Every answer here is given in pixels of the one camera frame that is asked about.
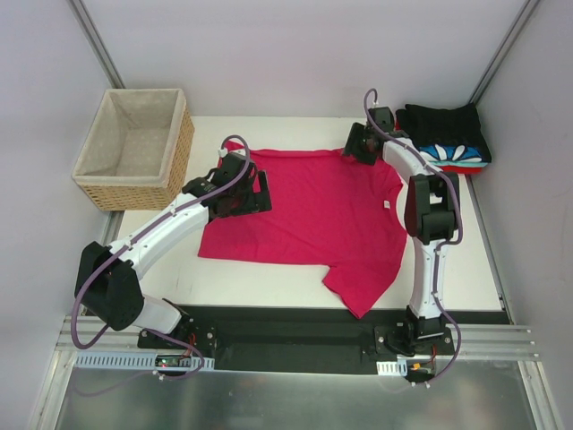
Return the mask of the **pink t shirt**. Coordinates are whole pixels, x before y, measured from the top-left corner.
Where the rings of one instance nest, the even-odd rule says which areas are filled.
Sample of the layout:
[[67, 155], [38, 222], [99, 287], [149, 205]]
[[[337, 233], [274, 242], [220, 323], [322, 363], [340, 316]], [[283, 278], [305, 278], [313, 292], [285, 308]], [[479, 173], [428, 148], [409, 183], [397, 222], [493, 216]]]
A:
[[340, 150], [253, 150], [268, 177], [270, 211], [217, 219], [204, 229], [201, 258], [324, 265], [322, 282], [357, 318], [396, 279], [407, 234], [396, 203], [403, 183]]

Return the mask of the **red t shirt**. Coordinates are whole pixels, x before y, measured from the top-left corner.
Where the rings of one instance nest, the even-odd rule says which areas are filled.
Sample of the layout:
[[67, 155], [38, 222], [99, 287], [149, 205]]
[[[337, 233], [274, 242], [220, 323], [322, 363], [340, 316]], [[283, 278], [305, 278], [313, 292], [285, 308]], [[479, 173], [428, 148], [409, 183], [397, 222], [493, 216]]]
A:
[[464, 163], [454, 163], [454, 164], [436, 164], [436, 167], [444, 172], [454, 172], [460, 175], [476, 175], [483, 171], [486, 164], [474, 163], [474, 164], [464, 164]]

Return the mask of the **wicker basket with liner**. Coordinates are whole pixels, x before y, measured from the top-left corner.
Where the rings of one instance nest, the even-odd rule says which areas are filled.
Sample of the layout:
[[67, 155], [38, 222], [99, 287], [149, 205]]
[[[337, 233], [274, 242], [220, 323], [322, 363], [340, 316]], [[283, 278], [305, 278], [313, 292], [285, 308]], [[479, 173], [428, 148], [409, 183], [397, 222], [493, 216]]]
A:
[[184, 184], [193, 135], [183, 90], [106, 90], [73, 180], [103, 211], [163, 210]]

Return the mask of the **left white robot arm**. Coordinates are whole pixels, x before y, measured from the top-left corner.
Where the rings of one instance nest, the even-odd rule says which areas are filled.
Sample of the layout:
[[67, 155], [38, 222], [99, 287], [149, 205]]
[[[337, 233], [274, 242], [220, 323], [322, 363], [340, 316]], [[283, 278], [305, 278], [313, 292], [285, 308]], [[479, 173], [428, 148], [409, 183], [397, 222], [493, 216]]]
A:
[[141, 228], [109, 245], [92, 242], [83, 249], [73, 314], [84, 306], [105, 329], [135, 326], [169, 348], [182, 347], [193, 338], [190, 316], [167, 299], [144, 295], [141, 280], [163, 255], [211, 221], [271, 208], [266, 172], [249, 157], [229, 152]]

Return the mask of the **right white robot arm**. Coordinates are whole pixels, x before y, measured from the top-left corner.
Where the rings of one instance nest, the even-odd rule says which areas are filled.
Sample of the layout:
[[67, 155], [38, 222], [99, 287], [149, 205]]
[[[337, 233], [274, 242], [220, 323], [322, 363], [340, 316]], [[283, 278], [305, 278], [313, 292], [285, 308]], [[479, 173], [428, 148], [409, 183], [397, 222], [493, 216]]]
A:
[[382, 159], [407, 182], [404, 222], [415, 248], [414, 287], [403, 325], [384, 336], [384, 345], [412, 357], [446, 336], [443, 272], [449, 246], [459, 243], [458, 176], [431, 165], [400, 139], [388, 107], [367, 107], [365, 114], [364, 125], [352, 125], [343, 154], [370, 166]]

